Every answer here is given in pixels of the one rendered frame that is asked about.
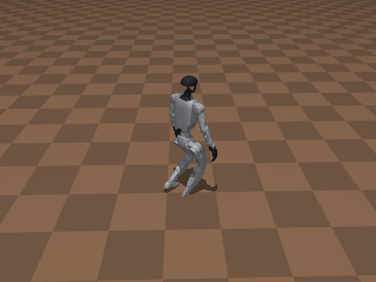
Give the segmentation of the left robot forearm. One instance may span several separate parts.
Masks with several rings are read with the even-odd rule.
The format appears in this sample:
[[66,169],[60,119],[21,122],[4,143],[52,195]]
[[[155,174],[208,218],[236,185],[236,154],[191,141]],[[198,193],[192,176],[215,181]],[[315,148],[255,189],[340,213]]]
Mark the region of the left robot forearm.
[[172,125],[172,127],[174,127],[174,128],[175,128],[175,130],[177,130],[177,129],[178,129],[178,127],[176,126],[176,121],[175,121],[175,119],[174,119],[174,118],[172,118],[172,117],[170,117],[170,116],[169,116],[169,118],[170,118],[170,121],[171,121],[171,125]]

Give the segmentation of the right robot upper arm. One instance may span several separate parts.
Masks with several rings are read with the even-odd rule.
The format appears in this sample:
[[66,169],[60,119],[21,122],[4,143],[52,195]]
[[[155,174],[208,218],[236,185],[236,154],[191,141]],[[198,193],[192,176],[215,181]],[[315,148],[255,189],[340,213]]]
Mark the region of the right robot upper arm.
[[199,122],[199,131],[201,133],[206,133],[206,115],[205,115],[205,107],[203,104],[199,103],[199,102],[195,102],[193,104],[193,110],[195,112],[195,114],[197,114],[197,118],[198,118],[198,122]]

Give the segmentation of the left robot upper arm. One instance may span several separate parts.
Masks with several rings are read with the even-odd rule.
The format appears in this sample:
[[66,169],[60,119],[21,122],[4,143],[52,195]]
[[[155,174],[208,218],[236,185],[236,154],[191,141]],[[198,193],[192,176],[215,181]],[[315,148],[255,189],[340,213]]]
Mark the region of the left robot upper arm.
[[175,93],[175,94],[173,94],[173,95],[170,96],[170,110],[169,110],[169,115],[172,118],[174,118],[174,102],[175,102],[175,98],[176,98],[177,95],[179,95],[179,93]]

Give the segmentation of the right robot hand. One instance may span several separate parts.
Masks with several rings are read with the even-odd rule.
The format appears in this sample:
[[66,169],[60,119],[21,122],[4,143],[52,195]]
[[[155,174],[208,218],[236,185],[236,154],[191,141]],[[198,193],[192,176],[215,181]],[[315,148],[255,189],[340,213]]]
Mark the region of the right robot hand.
[[209,146],[209,150],[212,152],[213,159],[211,160],[211,162],[213,162],[217,158],[217,149],[216,147],[214,147],[213,149],[211,146]]

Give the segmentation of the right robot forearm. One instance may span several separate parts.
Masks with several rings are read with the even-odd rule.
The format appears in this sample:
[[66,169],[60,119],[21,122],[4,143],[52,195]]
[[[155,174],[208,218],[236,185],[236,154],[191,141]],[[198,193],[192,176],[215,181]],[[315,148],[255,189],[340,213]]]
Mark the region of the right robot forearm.
[[209,129],[209,126],[206,126],[206,133],[203,134],[203,137],[206,141],[206,145],[208,146],[211,146],[213,149],[215,147],[215,144],[213,143],[213,140],[212,140],[212,137],[211,137],[211,134],[210,134],[210,129]]

